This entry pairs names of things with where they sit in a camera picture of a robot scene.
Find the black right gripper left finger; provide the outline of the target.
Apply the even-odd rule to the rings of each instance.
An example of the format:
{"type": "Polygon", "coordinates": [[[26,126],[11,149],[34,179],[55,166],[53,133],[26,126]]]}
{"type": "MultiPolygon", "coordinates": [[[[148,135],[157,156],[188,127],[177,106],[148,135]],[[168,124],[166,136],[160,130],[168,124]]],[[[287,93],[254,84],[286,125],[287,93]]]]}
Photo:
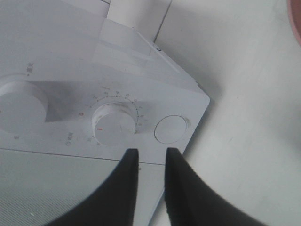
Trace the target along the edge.
{"type": "Polygon", "coordinates": [[[138,150],[126,150],[108,178],[55,226],[131,226],[138,188],[138,150]]]}

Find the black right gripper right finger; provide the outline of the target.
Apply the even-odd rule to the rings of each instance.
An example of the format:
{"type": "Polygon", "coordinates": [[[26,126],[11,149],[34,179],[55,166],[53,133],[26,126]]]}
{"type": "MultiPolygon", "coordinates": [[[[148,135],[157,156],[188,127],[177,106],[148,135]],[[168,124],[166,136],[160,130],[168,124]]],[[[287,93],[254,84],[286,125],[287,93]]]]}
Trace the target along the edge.
{"type": "Polygon", "coordinates": [[[261,225],[212,190],[176,148],[166,150],[165,203],[173,226],[261,225]]]}

